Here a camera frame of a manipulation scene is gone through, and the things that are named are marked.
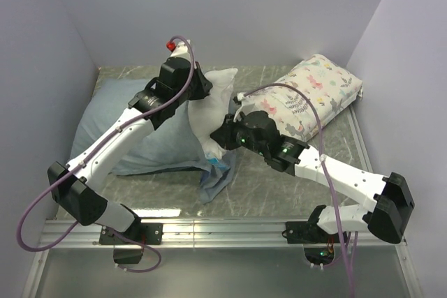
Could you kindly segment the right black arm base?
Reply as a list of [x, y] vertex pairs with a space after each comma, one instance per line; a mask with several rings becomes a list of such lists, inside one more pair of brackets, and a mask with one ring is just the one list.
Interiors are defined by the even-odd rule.
[[329, 267], [339, 260], [335, 246], [340, 245], [337, 233], [328, 234], [317, 224], [304, 221], [286, 221], [281, 233], [287, 244], [303, 246], [305, 260], [311, 266]]

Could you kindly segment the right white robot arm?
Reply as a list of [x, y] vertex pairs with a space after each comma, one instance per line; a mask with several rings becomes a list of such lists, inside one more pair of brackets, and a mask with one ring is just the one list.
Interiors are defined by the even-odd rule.
[[398, 174], [374, 174], [331, 157], [293, 137], [282, 135], [263, 111], [226, 115], [211, 138], [227, 150], [244, 147], [263, 157], [274, 170], [315, 181], [355, 201], [354, 205], [319, 205], [306, 222], [287, 222], [290, 244], [322, 244], [339, 241], [339, 231], [370, 232], [381, 241], [399, 244], [415, 207], [406, 179]]

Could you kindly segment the aluminium mounting rail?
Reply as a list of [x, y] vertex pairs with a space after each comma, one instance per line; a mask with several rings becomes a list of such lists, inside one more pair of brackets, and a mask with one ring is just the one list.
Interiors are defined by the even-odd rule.
[[[161, 244], [163, 248], [276, 248], [276, 247], [324, 247], [323, 244], [288, 244], [282, 232], [288, 218], [153, 218], [142, 223], [162, 223]], [[72, 225], [72, 221], [46, 221], [38, 246], [48, 245]], [[136, 245], [103, 245], [99, 225], [77, 225], [54, 248], [139, 248]], [[367, 232], [358, 235], [357, 247], [393, 246]]]

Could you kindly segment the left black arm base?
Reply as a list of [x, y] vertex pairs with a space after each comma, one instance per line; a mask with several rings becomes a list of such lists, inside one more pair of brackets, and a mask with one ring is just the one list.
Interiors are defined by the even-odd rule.
[[140, 223], [128, 233], [119, 233], [111, 228], [102, 227], [98, 244], [113, 247], [114, 263], [122, 269], [126, 265], [138, 265], [145, 251], [153, 252], [156, 262], [147, 270], [151, 271], [161, 264], [161, 254], [153, 246], [161, 244], [162, 236], [162, 223]]

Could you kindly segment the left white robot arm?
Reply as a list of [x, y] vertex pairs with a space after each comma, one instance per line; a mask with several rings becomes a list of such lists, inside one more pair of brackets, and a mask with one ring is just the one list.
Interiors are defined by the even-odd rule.
[[53, 163], [48, 170], [53, 200], [83, 226], [99, 224], [116, 231], [125, 244], [141, 237], [141, 219], [123, 204], [100, 195], [99, 187], [114, 166], [139, 141], [156, 131], [188, 100], [207, 97], [212, 83], [200, 65], [170, 57], [159, 75], [129, 101], [116, 122], [93, 145], [67, 164]]

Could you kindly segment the white pillow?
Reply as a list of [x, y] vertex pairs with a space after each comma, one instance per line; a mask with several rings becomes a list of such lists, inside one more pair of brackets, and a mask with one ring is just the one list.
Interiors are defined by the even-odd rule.
[[222, 125], [228, 114], [237, 72], [236, 68], [207, 72], [205, 78], [212, 83], [210, 94], [204, 99], [189, 101], [191, 130], [197, 137], [206, 159], [212, 162], [220, 161], [226, 153], [210, 135]]

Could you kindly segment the floral patterned pillow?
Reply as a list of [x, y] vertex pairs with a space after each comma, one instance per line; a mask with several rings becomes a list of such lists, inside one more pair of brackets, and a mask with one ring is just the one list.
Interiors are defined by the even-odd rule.
[[326, 126], [362, 96], [362, 80], [321, 54], [301, 61], [274, 83], [245, 95], [254, 104], [252, 112], [267, 112], [281, 134], [303, 142], [318, 133], [311, 105]]

